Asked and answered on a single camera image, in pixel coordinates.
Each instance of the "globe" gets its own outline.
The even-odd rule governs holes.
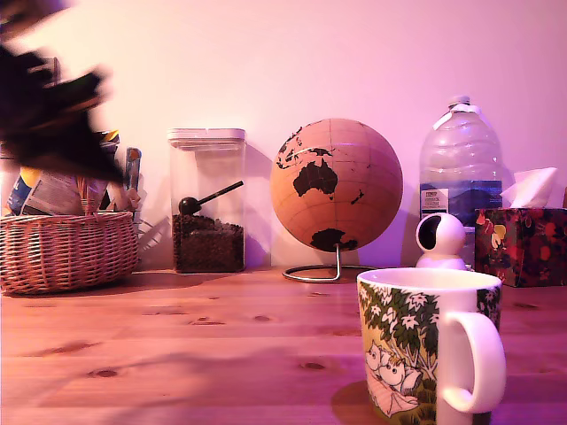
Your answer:
[[[354,120],[321,120],[282,145],[270,175],[277,218],[300,242],[321,251],[361,248],[400,208],[400,162],[376,130]]]

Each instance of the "globe stand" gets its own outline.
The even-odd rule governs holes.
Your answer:
[[[375,270],[375,267],[368,267],[368,266],[348,266],[342,265],[340,261],[340,248],[338,245],[335,245],[337,248],[337,265],[314,265],[314,266],[301,266],[301,267],[292,267],[288,268],[284,272],[282,272],[283,277],[287,277],[288,279],[292,279],[294,281],[300,282],[309,282],[309,283],[330,283],[336,282],[340,279],[341,271],[343,268],[359,268],[361,270]],[[305,272],[307,270],[321,270],[321,269],[337,269],[337,275],[335,277],[303,277],[303,276],[294,276],[293,273],[297,272]]]

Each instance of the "bottle cap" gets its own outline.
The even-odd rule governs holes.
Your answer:
[[[453,96],[449,100],[449,109],[451,109],[456,104],[470,104],[470,97],[466,95]]]

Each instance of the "plastic water jug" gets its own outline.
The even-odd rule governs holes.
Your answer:
[[[474,265],[476,208],[502,207],[498,137],[470,98],[451,99],[427,135],[420,156],[421,218],[450,213],[465,227],[461,252]]]

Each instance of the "floral tissue box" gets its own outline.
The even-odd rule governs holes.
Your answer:
[[[567,285],[567,209],[481,209],[475,230],[475,271],[508,286]]]

